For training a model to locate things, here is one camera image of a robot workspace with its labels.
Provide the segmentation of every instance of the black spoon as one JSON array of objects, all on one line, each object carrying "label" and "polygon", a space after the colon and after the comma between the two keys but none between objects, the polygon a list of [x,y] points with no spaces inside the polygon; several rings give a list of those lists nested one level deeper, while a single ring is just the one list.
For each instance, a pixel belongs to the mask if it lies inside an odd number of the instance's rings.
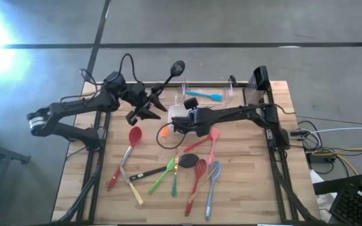
[{"label": "black spoon", "polygon": [[[196,165],[196,162],[198,162],[198,160],[199,160],[199,157],[196,154],[185,154],[185,155],[181,156],[179,165],[182,166],[183,168],[191,168]],[[155,173],[165,171],[166,169],[167,169],[167,166],[163,166],[158,169],[154,169],[151,171],[147,171],[144,173],[130,176],[129,180],[130,181],[138,180],[138,179],[150,176],[150,175],[154,175]]]}]

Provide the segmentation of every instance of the utensil handle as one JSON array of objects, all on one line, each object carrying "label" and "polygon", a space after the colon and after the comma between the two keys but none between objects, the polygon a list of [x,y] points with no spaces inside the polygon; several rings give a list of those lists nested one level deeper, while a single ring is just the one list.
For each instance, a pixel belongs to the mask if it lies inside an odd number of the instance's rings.
[{"label": "utensil handle", "polygon": [[214,159],[214,146],[216,144],[216,141],[212,142],[212,148],[211,148],[211,153],[209,154],[209,159],[207,160],[207,164],[209,166],[212,165],[213,159]]},{"label": "utensil handle", "polygon": [[129,154],[131,154],[132,149],[133,149],[132,146],[130,146],[128,148],[128,150],[126,150],[124,157],[121,159],[121,163],[120,163],[121,166],[124,166],[124,163],[125,163],[126,159],[128,158]]},{"label": "utensil handle", "polygon": [[203,140],[201,140],[201,141],[199,141],[199,142],[197,142],[197,143],[195,143],[195,144],[192,144],[192,145],[186,147],[186,148],[184,149],[184,152],[190,151],[192,148],[194,148],[194,147],[196,147],[196,146],[199,146],[200,144],[202,144],[202,143],[205,142],[205,141],[207,141],[207,138],[205,138],[205,139],[203,139]]},{"label": "utensil handle", "polygon": [[160,184],[160,182],[162,181],[162,179],[164,178],[164,176],[166,175],[167,171],[165,171],[157,180],[156,182],[150,187],[149,189],[149,194],[153,193],[157,186]]},{"label": "utensil handle", "polygon": [[211,185],[211,191],[209,192],[209,197],[207,199],[207,205],[206,205],[206,217],[205,220],[209,221],[211,217],[211,208],[212,208],[212,199],[213,199],[213,188],[214,188],[215,181],[212,181]]},{"label": "utensil handle", "polygon": [[137,175],[132,175],[132,176],[129,177],[129,180],[130,181],[138,180],[138,179],[145,178],[147,176],[154,175],[155,173],[163,172],[163,171],[166,171],[166,170],[167,170],[167,166],[163,166],[161,168],[153,169],[151,171],[147,171],[147,172],[144,172],[144,173],[139,173]]},{"label": "utensil handle", "polygon": [[108,184],[107,191],[110,191],[112,188],[114,188],[114,185],[116,184],[116,181],[118,179],[120,172],[121,171],[119,170],[119,166],[118,166],[116,172],[114,173],[114,175],[111,178],[110,183]]},{"label": "utensil handle", "polygon": [[173,190],[171,192],[171,196],[177,196],[177,175],[174,175],[174,183],[173,183]]},{"label": "utensil handle", "polygon": [[133,192],[133,195],[135,196],[135,198],[138,201],[139,205],[143,205],[142,197],[139,195],[138,191],[136,191],[136,188],[133,186],[132,183],[130,183],[129,185],[130,185],[130,187],[132,189],[132,192]]},{"label": "utensil handle", "polygon": [[189,94],[189,95],[197,95],[197,96],[201,96],[201,97],[210,97],[209,94],[203,94],[203,93],[194,92],[194,91],[186,91],[186,94]]},{"label": "utensil handle", "polygon": [[[195,184],[194,184],[194,187],[192,188],[192,193],[191,195],[193,195],[196,191],[196,186],[198,185],[198,181],[199,181],[199,178],[197,178],[195,180]],[[193,204],[193,201],[192,202],[187,202],[187,207],[185,208],[185,216],[188,217],[189,215],[189,212],[191,212],[191,208],[192,208],[192,204]]]}]

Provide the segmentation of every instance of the keyboard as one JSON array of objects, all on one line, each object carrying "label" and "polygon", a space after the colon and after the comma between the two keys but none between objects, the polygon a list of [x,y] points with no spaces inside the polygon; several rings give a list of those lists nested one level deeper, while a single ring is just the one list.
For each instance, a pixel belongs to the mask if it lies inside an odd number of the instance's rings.
[{"label": "keyboard", "polygon": [[362,226],[362,191],[346,185],[337,194],[329,212],[347,225]]}]

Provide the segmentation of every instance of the concrete floor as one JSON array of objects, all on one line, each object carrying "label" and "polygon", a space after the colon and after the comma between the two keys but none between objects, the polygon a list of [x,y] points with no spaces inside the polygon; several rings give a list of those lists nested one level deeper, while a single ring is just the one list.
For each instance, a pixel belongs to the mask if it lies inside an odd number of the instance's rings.
[{"label": "concrete floor", "polygon": [[[0,44],[94,43],[105,0],[0,0]],[[362,42],[362,1],[164,1],[113,0],[101,43]],[[163,80],[175,60],[184,60],[187,80],[247,80],[266,65],[272,80],[287,80],[298,115],[319,129],[361,127],[362,47],[100,49],[94,76],[117,70],[133,55],[140,80]],[[92,49],[0,50],[0,146],[30,154],[12,162],[0,192],[0,225],[49,222],[68,142],[34,137],[26,114],[79,94],[78,69]],[[131,79],[129,63],[124,75]],[[63,122],[71,124],[74,118]],[[362,147],[362,131],[321,134],[329,147]],[[362,155],[348,158],[362,173]],[[314,166],[327,170],[328,166]],[[344,177],[343,167],[322,175]]]}]

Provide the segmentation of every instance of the black handle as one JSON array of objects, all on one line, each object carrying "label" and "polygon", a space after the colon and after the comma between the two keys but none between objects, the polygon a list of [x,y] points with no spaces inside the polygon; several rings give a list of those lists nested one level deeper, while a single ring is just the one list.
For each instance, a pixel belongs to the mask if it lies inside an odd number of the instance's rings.
[{"label": "black handle", "polygon": [[154,175],[155,173],[159,173],[159,172],[166,171],[166,170],[167,170],[167,166],[163,166],[161,168],[154,169],[154,170],[151,170],[151,171],[147,171],[145,173],[139,173],[137,175],[130,176],[129,180],[134,181],[134,180],[144,178],[144,177],[147,177],[147,176],[150,176],[150,175]]}]

